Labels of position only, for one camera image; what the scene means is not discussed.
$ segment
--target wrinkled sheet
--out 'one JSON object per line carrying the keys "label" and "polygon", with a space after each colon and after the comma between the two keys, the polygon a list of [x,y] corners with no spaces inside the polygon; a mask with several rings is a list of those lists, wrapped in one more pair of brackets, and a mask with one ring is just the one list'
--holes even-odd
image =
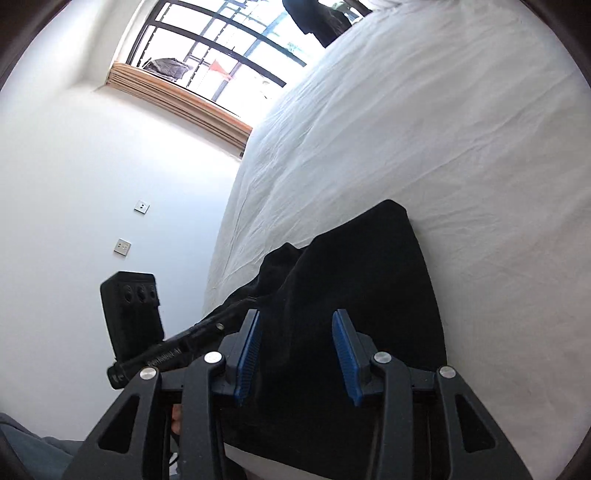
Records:
{"label": "wrinkled sheet", "polygon": [[414,0],[340,37],[252,133],[205,311],[390,198],[449,361],[551,480],[591,424],[591,90],[518,0]]}

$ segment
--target red flag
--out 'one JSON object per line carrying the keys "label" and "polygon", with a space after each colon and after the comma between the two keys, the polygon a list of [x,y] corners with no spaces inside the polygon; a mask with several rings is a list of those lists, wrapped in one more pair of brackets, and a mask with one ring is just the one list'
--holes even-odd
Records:
{"label": "red flag", "polygon": [[209,70],[211,70],[213,72],[218,72],[228,82],[230,80],[232,80],[232,77],[230,76],[230,74],[222,68],[222,66],[219,64],[219,62],[217,60],[214,60],[211,63],[211,65],[209,66]]}

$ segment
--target blue gripper pad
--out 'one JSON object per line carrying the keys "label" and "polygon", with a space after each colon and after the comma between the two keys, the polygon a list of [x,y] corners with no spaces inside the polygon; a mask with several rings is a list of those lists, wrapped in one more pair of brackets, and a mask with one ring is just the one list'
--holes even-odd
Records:
{"label": "blue gripper pad", "polygon": [[352,329],[353,324],[347,312],[345,310],[337,310],[333,314],[332,321],[333,341],[337,356],[339,357],[340,369],[343,373],[347,394],[353,400],[354,405],[359,407],[363,400],[360,376],[361,365],[352,345],[352,334],[357,335],[354,329],[351,332]]}
{"label": "blue gripper pad", "polygon": [[244,403],[251,390],[252,377],[256,369],[259,350],[261,348],[262,329],[259,321],[259,314],[256,313],[246,341],[238,366],[236,367],[236,388],[234,389],[234,399],[239,405]]}

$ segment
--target person's leg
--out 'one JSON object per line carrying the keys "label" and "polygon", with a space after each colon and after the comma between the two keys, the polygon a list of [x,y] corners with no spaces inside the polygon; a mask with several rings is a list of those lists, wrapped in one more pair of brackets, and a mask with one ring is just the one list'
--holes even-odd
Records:
{"label": "person's leg", "polygon": [[0,466],[16,480],[60,480],[82,442],[40,438],[0,414]]}

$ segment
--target black window bars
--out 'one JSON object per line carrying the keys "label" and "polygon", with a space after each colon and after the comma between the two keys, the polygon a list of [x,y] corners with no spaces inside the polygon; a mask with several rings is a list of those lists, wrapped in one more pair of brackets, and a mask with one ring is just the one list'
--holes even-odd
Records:
{"label": "black window bars", "polygon": [[[208,24],[201,31],[201,34],[197,34],[197,33],[191,32],[189,30],[185,30],[184,28],[175,27],[174,25],[170,25],[170,24],[162,21],[166,15],[166,12],[168,11],[168,9],[163,13],[163,15],[160,15],[160,14],[167,4],[168,4],[168,9],[170,9],[171,5],[179,5],[181,7],[185,7],[190,10],[194,10],[196,12],[200,12],[202,14],[208,15],[209,17],[211,17],[211,20],[210,20],[210,22],[208,22]],[[302,59],[300,59],[299,57],[294,55],[287,48],[282,47],[281,45],[277,44],[276,42],[272,41],[271,39],[269,39],[266,36],[270,32],[272,32],[273,28],[287,14],[285,12],[283,12],[275,20],[273,20],[273,22],[271,22],[269,25],[262,24],[261,22],[257,21],[256,19],[250,17],[251,20],[261,23],[261,25],[263,25],[265,27],[264,32],[259,33],[255,30],[245,26],[245,25],[242,25],[240,22],[237,22],[237,21],[233,20],[232,18],[222,15],[222,11],[226,7],[228,7],[229,4],[239,7],[239,9],[236,10],[236,13],[241,13],[241,9],[246,7],[246,4],[243,4],[241,2],[238,2],[235,0],[225,0],[224,3],[222,4],[222,6],[218,9],[218,11],[214,12],[214,11],[209,10],[207,8],[184,2],[183,0],[160,0],[160,1],[158,1],[156,6],[154,7],[154,9],[152,9],[152,11],[150,12],[146,22],[144,23],[144,26],[142,27],[141,31],[139,32],[139,35],[135,39],[134,45],[133,45],[131,52],[129,53],[129,56],[127,58],[127,63],[130,65],[133,63],[134,58],[136,58],[136,55],[137,55],[139,46],[142,42],[142,39],[144,38],[144,35],[146,35],[146,33],[150,27],[154,27],[154,31],[151,34],[151,38],[145,43],[144,50],[143,50],[142,54],[139,56],[137,66],[138,67],[140,66],[139,64],[140,64],[141,60],[143,59],[144,54],[145,54],[146,50],[148,49],[148,46],[150,45],[150,41],[151,41],[152,37],[154,36],[154,33],[156,32],[156,30],[158,28],[161,28],[163,30],[168,30],[168,31],[171,31],[171,32],[176,33],[178,35],[181,35],[183,37],[190,38],[191,40],[194,41],[192,48],[189,50],[189,52],[187,53],[187,55],[185,57],[185,61],[189,57],[192,57],[192,52],[193,52],[194,48],[199,43],[201,43],[201,44],[208,46],[209,48],[217,50],[220,53],[223,53],[224,55],[227,55],[228,57],[233,58],[234,60],[236,60],[238,62],[238,64],[234,67],[234,69],[232,70],[232,72],[230,74],[236,73],[236,70],[240,67],[241,64],[243,64],[243,65],[246,65],[247,67],[251,68],[255,72],[259,73],[261,76],[276,83],[280,87],[284,87],[286,85],[286,82],[284,80],[280,79],[277,75],[271,73],[269,70],[261,67],[259,64],[255,63],[254,61],[250,60],[248,58],[248,55],[250,55],[254,51],[254,49],[257,47],[257,45],[259,45],[261,42],[263,42],[263,43],[268,44],[269,46],[271,46],[275,50],[279,51],[280,53],[285,55],[287,58],[289,58],[289,59],[293,60],[294,62],[296,62],[297,64],[301,65],[302,67],[306,66],[306,62],[304,62]],[[239,53],[217,43],[215,40],[210,40],[209,38],[204,37],[207,29],[210,27],[211,23],[215,19],[222,20],[226,24],[226,25],[224,25],[224,28],[228,25],[231,25],[239,30],[242,30],[245,33],[248,33],[249,35],[251,35],[255,38],[252,45],[247,49],[245,55],[240,55]],[[197,67],[195,67],[195,72],[197,71],[199,66],[202,64],[204,57],[205,57],[205,55],[203,55],[202,59],[199,61],[199,64],[197,65]],[[217,100],[217,98],[222,93],[222,91],[224,90],[224,87],[227,84],[228,84],[227,80],[222,82],[222,84],[217,89],[216,93],[214,94],[214,96],[212,98],[212,100],[214,102]]]}

